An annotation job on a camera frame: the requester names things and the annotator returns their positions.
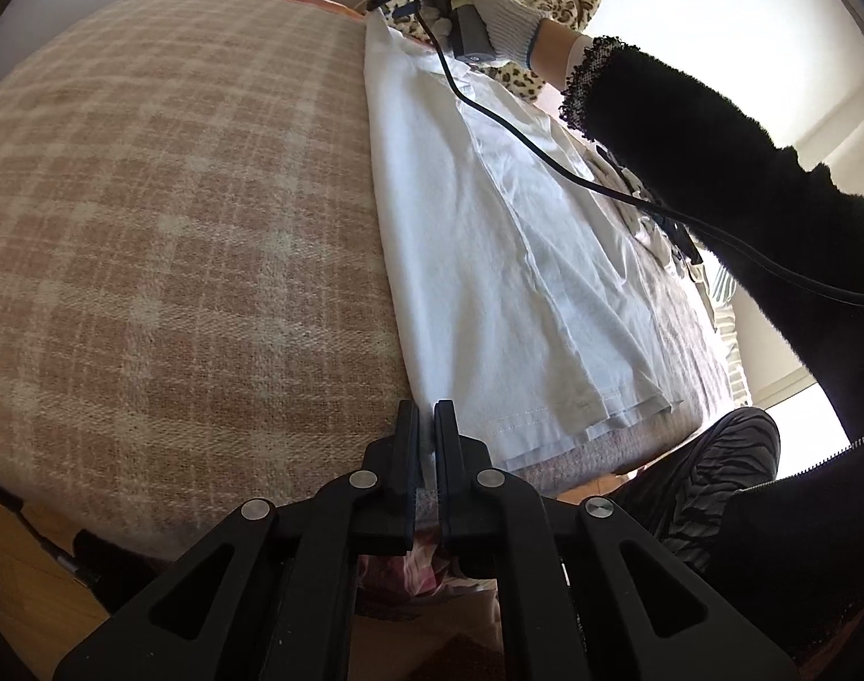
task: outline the black pants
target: black pants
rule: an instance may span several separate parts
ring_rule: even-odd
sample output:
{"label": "black pants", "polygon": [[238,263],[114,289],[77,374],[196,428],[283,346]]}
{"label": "black pants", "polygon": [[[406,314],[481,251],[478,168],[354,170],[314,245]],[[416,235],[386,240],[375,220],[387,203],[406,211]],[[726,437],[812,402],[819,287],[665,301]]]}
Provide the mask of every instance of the black pants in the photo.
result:
{"label": "black pants", "polygon": [[615,489],[611,498],[702,573],[729,498],[772,481],[778,468],[775,422],[762,409],[744,406]]}

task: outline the white glove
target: white glove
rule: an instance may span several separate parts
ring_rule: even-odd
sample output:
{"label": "white glove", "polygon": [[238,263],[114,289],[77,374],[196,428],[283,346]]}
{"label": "white glove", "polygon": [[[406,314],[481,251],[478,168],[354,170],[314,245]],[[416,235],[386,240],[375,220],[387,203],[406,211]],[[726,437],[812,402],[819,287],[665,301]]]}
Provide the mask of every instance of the white glove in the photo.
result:
{"label": "white glove", "polygon": [[[529,68],[530,52],[539,32],[539,23],[546,17],[530,10],[517,0],[470,0],[485,22],[485,30],[497,58],[507,58]],[[432,26],[436,36],[441,26]]]}

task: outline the hand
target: hand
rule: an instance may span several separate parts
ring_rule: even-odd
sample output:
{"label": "hand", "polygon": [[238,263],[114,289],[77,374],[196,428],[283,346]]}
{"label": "hand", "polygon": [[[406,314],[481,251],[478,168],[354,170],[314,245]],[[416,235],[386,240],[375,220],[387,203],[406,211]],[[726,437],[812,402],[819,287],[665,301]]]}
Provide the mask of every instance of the hand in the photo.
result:
{"label": "hand", "polygon": [[[485,30],[496,52],[497,58],[506,58],[529,68],[530,52],[533,51],[539,24],[543,13],[531,10],[516,0],[470,0],[479,17],[485,22]],[[444,28],[440,19],[432,26],[432,32],[439,37]]]}

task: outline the fuzzy black sweater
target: fuzzy black sweater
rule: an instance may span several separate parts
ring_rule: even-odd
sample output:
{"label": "fuzzy black sweater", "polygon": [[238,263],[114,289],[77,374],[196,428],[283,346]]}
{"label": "fuzzy black sweater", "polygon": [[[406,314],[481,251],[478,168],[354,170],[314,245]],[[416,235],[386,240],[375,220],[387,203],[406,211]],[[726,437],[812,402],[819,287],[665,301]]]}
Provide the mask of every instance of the fuzzy black sweater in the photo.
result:
{"label": "fuzzy black sweater", "polygon": [[[833,286],[864,292],[864,197],[693,77],[615,39],[596,39],[562,117],[630,167],[662,203]],[[701,237],[792,346],[851,441],[864,436],[864,308],[803,291]]]}

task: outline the wooden floor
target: wooden floor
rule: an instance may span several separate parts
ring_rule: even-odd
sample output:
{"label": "wooden floor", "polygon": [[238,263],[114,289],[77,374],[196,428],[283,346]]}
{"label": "wooden floor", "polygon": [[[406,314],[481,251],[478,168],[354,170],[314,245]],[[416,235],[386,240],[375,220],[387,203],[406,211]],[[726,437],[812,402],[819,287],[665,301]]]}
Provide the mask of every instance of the wooden floor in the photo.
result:
{"label": "wooden floor", "polygon": [[[623,482],[624,477],[601,477],[562,494],[561,499],[576,504],[590,495],[606,494]],[[27,504],[23,513],[42,535],[61,548],[72,549],[72,537],[79,527],[36,505]],[[416,623],[357,617],[350,677],[354,681],[403,678],[456,632],[494,646],[497,641],[493,638],[500,633],[491,612],[483,598],[477,597],[429,607]],[[63,655],[107,616],[90,591],[75,583],[0,506],[0,631],[38,680],[52,678]]]}

